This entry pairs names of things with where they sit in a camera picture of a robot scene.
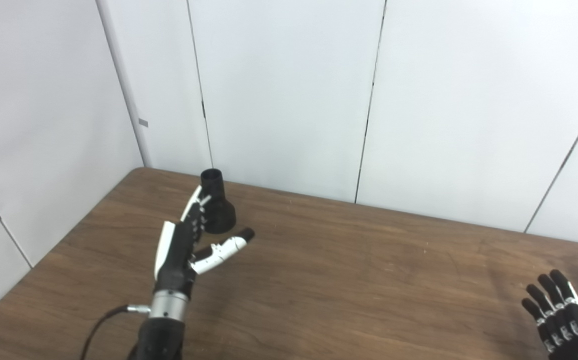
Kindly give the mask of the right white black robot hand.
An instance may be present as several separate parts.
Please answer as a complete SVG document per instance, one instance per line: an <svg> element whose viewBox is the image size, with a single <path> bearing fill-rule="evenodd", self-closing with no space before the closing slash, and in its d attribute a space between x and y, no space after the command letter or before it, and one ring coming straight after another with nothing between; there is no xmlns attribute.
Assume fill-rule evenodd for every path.
<svg viewBox="0 0 578 360"><path fill-rule="evenodd" d="M538 276L539 285L528 284L529 298L521 305L535 322L550 360L578 360L578 294L559 270Z"/></svg>

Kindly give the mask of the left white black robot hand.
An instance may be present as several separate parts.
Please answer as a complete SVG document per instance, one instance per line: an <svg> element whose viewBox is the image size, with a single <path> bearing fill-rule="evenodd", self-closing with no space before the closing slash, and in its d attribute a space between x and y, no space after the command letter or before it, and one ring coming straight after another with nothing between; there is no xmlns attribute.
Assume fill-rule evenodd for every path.
<svg viewBox="0 0 578 360"><path fill-rule="evenodd" d="M211 199L210 195L202 193L202 186L198 186L180 221L164 222L155 258L155 293L183 294L190 299L198 275L223 264L255 237L254 230L246 227L220 243L195 251L206 223L205 205Z"/></svg>

